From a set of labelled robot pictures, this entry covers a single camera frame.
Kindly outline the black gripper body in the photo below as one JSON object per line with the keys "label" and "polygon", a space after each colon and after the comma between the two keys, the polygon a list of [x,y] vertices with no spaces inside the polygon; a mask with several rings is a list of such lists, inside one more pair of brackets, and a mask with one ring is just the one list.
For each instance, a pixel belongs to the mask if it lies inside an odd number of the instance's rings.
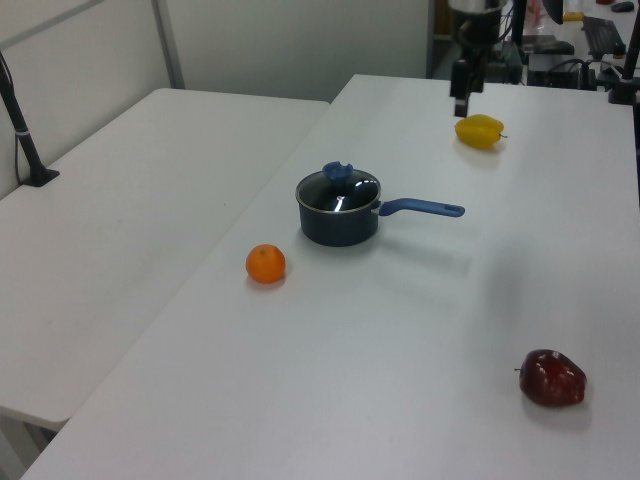
{"label": "black gripper body", "polygon": [[499,40],[500,20],[500,9],[481,13],[452,10],[452,38],[461,48],[452,67],[450,95],[455,99],[483,91],[486,65]]}

